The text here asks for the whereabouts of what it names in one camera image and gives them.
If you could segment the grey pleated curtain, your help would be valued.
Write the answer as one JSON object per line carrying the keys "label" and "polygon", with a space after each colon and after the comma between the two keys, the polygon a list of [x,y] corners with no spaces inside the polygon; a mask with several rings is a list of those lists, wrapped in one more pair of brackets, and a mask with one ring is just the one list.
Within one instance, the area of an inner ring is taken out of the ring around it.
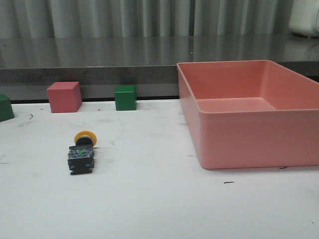
{"label": "grey pleated curtain", "polygon": [[149,37],[286,33],[290,0],[3,0],[0,36]]}

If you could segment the green cube block left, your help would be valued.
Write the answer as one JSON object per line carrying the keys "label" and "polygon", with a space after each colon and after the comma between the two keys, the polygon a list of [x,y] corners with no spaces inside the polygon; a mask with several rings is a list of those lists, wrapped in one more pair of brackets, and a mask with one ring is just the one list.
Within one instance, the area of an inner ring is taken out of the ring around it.
{"label": "green cube block left", "polygon": [[10,99],[4,95],[0,95],[0,122],[14,118],[14,113]]}

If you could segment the white appliance on counter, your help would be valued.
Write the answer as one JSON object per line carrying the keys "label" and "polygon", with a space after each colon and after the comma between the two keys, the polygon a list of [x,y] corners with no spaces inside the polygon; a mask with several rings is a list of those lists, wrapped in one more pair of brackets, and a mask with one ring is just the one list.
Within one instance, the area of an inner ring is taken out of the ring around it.
{"label": "white appliance on counter", "polygon": [[319,36],[319,1],[294,0],[289,21],[292,33],[306,36]]}

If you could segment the grey stone counter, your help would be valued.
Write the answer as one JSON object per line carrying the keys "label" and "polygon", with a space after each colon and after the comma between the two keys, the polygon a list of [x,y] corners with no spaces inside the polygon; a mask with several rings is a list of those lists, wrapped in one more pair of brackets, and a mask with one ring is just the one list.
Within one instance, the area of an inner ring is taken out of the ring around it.
{"label": "grey stone counter", "polygon": [[54,82],[78,81],[85,101],[118,85],[139,99],[178,97],[177,63],[271,60],[319,78],[319,40],[291,34],[2,39],[0,91],[11,101],[46,102]]}

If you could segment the yellow push button switch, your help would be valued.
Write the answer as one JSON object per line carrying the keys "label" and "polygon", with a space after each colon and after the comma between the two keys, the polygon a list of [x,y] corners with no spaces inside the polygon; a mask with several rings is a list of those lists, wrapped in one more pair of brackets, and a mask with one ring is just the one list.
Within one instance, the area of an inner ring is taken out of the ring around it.
{"label": "yellow push button switch", "polygon": [[67,163],[70,175],[92,173],[95,166],[94,146],[97,137],[94,132],[83,130],[74,136],[74,146],[69,147]]}

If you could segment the pink plastic bin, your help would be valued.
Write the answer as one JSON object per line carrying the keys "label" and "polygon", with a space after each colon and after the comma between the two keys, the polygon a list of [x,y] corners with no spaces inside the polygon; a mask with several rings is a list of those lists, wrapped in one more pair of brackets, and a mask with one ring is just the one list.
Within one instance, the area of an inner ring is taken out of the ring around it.
{"label": "pink plastic bin", "polygon": [[269,60],[178,63],[182,111],[206,169],[319,163],[319,85]]}

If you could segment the green cube block centre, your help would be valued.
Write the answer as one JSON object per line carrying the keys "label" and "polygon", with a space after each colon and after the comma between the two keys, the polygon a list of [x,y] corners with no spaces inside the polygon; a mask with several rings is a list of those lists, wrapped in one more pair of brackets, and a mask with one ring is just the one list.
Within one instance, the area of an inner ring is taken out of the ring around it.
{"label": "green cube block centre", "polygon": [[136,86],[121,85],[115,90],[115,105],[117,111],[135,111],[137,109]]}

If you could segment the pink cube block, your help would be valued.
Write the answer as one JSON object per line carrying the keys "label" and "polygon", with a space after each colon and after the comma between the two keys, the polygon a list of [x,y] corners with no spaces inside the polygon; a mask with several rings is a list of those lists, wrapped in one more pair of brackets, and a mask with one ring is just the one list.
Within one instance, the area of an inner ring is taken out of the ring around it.
{"label": "pink cube block", "polygon": [[74,113],[82,105],[79,82],[55,82],[47,95],[52,113]]}

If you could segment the green cube block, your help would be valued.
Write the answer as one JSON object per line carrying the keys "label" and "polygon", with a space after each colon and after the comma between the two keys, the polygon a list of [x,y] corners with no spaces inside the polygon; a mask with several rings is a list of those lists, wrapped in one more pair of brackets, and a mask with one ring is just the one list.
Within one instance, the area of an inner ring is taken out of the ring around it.
{"label": "green cube block", "polygon": [[14,113],[10,99],[4,95],[0,95],[0,122],[14,118]]}
{"label": "green cube block", "polygon": [[136,86],[121,85],[115,90],[115,105],[117,111],[135,111],[137,109]]}

